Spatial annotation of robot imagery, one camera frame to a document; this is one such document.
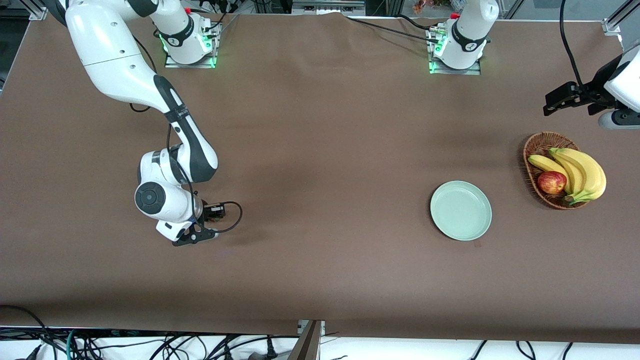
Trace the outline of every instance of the green cable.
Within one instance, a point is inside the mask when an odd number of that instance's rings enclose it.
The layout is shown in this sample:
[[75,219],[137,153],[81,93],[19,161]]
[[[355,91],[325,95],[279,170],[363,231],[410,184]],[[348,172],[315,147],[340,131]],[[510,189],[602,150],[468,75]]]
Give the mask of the green cable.
[[74,337],[75,331],[76,331],[75,329],[71,330],[71,332],[69,333],[69,336],[67,336],[67,360],[71,360],[71,340]]

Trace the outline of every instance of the plug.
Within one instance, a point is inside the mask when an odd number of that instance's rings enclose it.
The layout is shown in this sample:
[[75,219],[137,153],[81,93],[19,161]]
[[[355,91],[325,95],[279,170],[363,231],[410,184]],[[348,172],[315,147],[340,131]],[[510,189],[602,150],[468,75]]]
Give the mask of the plug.
[[229,345],[225,343],[225,360],[234,360],[231,356],[231,351],[229,351]]
[[36,360],[36,357],[38,357],[38,351],[40,351],[41,347],[42,347],[42,344],[38,345],[35,349],[33,349],[33,351],[29,354],[29,356],[27,356],[26,360]]
[[278,353],[273,348],[273,341],[271,341],[270,337],[267,337],[267,359],[272,360],[278,357]]

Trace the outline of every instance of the brown table surface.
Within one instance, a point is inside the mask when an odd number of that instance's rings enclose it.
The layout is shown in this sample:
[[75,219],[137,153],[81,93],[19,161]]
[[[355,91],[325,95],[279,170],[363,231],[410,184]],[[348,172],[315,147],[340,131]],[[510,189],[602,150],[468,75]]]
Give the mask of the brown table surface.
[[[620,53],[598,23],[566,27],[585,80]],[[161,65],[151,23],[131,28]],[[133,201],[164,117],[99,93],[65,29],[32,22],[0,97],[1,301],[64,326],[293,333],[321,318],[343,336],[640,341],[640,131],[542,115],[573,79],[557,23],[490,35],[481,76],[443,76],[421,41],[341,15],[240,16],[217,69],[161,67],[220,157],[195,188],[245,210],[175,248]],[[556,211],[527,191],[518,146],[538,131],[602,163],[600,200]],[[430,220],[455,179],[492,204],[479,241]]]

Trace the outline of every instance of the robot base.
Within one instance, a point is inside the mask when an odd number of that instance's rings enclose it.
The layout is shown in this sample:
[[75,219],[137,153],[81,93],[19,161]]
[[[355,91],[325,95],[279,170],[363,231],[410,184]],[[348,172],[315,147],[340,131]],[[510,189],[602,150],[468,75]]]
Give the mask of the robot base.
[[212,50],[206,54],[200,61],[196,61],[192,64],[182,64],[175,61],[164,48],[164,52],[167,53],[164,61],[164,67],[168,68],[189,68],[189,69],[215,69],[218,62],[218,49],[220,48],[220,33],[222,30],[222,24],[215,25],[207,34],[203,36],[203,42],[207,47]]
[[454,75],[480,75],[480,61],[476,62],[468,69],[458,70],[452,69],[442,62],[442,60],[436,57],[433,53],[436,50],[440,50],[438,47],[442,46],[447,40],[445,24],[443,22],[436,26],[431,26],[428,30],[425,30],[427,38],[434,38],[438,40],[437,44],[427,42],[427,53],[429,54],[429,73],[430,74],[454,74]]

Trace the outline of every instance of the white floor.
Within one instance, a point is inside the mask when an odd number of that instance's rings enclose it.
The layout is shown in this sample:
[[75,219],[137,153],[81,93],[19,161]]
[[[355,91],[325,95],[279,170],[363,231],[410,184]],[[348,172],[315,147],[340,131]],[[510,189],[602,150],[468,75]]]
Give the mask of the white floor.
[[[234,343],[239,343],[250,338],[262,336],[243,336]],[[223,336],[204,336],[203,341],[211,350]],[[109,338],[97,340],[99,346],[140,343],[149,340],[158,340],[146,345],[138,345],[126,348],[109,348],[102,351],[104,359],[108,360],[148,360],[164,338]],[[276,352],[286,359],[296,339],[273,340]],[[344,360],[399,360],[399,359],[423,359],[423,360],[469,360],[474,355],[480,344],[477,340],[408,340],[408,339],[383,339],[383,338],[323,338],[320,360],[334,360],[347,356]],[[0,341],[0,360],[24,359],[39,344],[38,340],[12,340]],[[525,351],[528,347],[521,343]],[[561,360],[566,343],[532,342],[537,360]],[[183,345],[191,360],[199,360],[204,357],[204,348],[198,340],[191,340]],[[235,360],[244,360],[253,352],[266,353],[266,342],[257,341],[239,347],[232,351]],[[58,351],[58,358],[66,359],[66,355]],[[53,360],[53,352],[50,346],[41,348],[37,360]],[[520,354],[514,341],[489,341],[477,360],[527,360]],[[640,345],[613,345],[613,344],[587,344],[576,343],[569,351],[566,360],[638,360],[640,359]]]

